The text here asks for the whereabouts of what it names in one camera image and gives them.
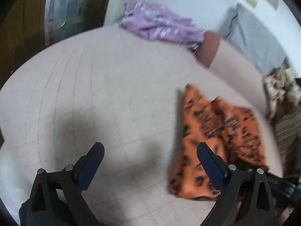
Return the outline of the orange black floral garment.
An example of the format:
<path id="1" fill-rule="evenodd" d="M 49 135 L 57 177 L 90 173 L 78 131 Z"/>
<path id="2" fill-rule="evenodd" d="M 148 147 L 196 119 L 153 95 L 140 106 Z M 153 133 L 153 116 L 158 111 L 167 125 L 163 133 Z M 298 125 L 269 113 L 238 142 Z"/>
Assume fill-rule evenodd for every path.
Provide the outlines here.
<path id="1" fill-rule="evenodd" d="M 216 189 L 196 153 L 205 142 L 224 162 L 242 161 L 268 170 L 258 122 L 251 109 L 216 97 L 208 100 L 199 89 L 186 85 L 183 97 L 182 151 L 170 174 L 169 192 L 196 201 L 215 201 Z"/>

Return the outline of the striped beige cloth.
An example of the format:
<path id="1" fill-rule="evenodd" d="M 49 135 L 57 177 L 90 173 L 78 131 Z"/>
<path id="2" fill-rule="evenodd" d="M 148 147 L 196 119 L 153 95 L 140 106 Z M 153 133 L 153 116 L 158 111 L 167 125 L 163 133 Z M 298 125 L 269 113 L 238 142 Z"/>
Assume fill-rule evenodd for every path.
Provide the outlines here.
<path id="1" fill-rule="evenodd" d="M 276 121 L 275 136 L 285 178 L 300 178 L 300 108 Z"/>

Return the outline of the cream floral crumpled cloth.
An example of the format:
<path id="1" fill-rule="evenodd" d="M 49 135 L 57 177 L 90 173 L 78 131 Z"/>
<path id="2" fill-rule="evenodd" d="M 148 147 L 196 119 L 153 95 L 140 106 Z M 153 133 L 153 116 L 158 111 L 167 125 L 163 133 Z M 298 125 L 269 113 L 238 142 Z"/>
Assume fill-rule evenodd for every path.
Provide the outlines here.
<path id="1" fill-rule="evenodd" d="M 269 122 L 274 123 L 300 107 L 300 85 L 297 74 L 286 58 L 281 66 L 263 77 Z"/>

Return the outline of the pink bolster with brown end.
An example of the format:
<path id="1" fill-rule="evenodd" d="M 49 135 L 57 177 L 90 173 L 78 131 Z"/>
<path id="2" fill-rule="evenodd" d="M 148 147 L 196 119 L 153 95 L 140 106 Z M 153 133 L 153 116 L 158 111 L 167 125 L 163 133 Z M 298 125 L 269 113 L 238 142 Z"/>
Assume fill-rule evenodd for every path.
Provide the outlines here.
<path id="1" fill-rule="evenodd" d="M 205 31 L 204 41 L 194 55 L 203 67 L 231 85 L 263 115 L 268 115 L 263 76 L 233 46 L 213 31 Z"/>

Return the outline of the grey pillow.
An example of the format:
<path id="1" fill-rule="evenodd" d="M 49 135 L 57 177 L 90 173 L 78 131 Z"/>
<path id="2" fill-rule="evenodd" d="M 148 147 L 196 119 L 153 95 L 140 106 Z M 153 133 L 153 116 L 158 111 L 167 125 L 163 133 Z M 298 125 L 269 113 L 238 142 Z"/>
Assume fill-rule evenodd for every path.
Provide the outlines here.
<path id="1" fill-rule="evenodd" d="M 218 35 L 251 61 L 261 75 L 280 67 L 287 57 L 277 38 L 245 6 L 230 6 Z"/>

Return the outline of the dark wooden glass door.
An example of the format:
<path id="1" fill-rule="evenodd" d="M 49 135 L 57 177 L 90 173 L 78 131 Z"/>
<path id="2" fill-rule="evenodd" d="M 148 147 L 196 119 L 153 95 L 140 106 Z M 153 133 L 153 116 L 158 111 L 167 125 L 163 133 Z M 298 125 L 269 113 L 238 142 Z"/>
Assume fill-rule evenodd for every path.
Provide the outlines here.
<path id="1" fill-rule="evenodd" d="M 104 24 L 109 0 L 1 0 L 1 85 L 46 47 Z"/>

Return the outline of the purple floral cloth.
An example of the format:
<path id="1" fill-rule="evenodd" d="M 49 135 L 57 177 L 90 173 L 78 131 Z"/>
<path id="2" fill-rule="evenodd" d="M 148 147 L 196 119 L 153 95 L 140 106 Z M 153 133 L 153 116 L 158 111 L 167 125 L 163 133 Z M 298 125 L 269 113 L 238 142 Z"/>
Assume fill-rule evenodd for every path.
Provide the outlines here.
<path id="1" fill-rule="evenodd" d="M 181 44 L 191 50 L 204 42 L 205 30 L 197 27 L 192 19 L 181 17 L 162 4 L 124 3 L 124 16 L 119 25 L 143 39 Z"/>

